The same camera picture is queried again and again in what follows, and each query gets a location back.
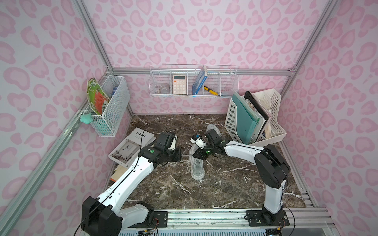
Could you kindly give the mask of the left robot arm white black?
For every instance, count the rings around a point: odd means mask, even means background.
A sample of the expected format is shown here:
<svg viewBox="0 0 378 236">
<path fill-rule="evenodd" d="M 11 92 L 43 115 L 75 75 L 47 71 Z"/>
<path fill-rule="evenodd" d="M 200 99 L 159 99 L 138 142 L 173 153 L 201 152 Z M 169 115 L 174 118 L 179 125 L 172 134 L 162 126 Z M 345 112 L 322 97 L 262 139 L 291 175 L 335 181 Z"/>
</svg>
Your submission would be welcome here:
<svg viewBox="0 0 378 236">
<path fill-rule="evenodd" d="M 160 164 L 181 160 L 175 133 L 162 132 L 157 139 L 141 148 L 126 172 L 97 198 L 88 197 L 82 205 L 78 228 L 90 236 L 117 236 L 130 227 L 145 227 L 147 232 L 158 223 L 154 207 L 145 202 L 123 208 L 138 185 Z"/>
</svg>

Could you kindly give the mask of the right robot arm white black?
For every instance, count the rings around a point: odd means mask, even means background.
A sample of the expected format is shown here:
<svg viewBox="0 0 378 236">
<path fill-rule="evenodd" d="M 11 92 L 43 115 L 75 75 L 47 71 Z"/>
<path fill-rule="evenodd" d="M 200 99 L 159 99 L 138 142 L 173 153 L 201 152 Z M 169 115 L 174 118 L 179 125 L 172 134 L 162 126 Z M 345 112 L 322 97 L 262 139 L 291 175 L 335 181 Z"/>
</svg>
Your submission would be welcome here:
<svg viewBox="0 0 378 236">
<path fill-rule="evenodd" d="M 221 137 L 214 129 L 205 133 L 206 141 L 200 134 L 195 134 L 191 142 L 197 147 L 194 158 L 207 159 L 210 155 L 236 157 L 256 165 L 265 184 L 265 200 L 262 210 L 270 215 L 282 211 L 284 188 L 290 172 L 290 166 L 273 145 L 256 147 L 242 144 Z"/>
</svg>

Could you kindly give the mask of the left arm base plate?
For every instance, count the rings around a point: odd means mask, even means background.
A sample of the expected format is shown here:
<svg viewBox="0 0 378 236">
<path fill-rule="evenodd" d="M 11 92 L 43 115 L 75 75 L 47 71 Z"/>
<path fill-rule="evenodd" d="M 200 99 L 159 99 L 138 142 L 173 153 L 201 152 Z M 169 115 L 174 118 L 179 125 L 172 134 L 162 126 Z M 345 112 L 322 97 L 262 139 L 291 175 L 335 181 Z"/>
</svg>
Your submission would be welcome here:
<svg viewBox="0 0 378 236">
<path fill-rule="evenodd" d="M 168 211 L 154 211 L 148 214 L 144 222 L 134 224 L 130 228 L 151 228 L 157 226 L 158 228 L 166 228 L 168 221 Z"/>
</svg>

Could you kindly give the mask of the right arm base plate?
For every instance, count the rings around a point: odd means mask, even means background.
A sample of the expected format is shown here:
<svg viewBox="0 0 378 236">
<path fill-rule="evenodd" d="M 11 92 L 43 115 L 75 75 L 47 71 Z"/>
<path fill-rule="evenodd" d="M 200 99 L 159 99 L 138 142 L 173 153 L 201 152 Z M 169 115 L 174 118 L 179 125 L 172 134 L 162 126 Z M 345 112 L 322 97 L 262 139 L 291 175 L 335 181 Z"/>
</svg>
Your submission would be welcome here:
<svg viewBox="0 0 378 236">
<path fill-rule="evenodd" d="M 244 219 L 248 221 L 250 227 L 286 227 L 290 222 L 286 212 L 281 209 L 276 214 L 272 214 L 266 209 L 247 210 Z"/>
</svg>

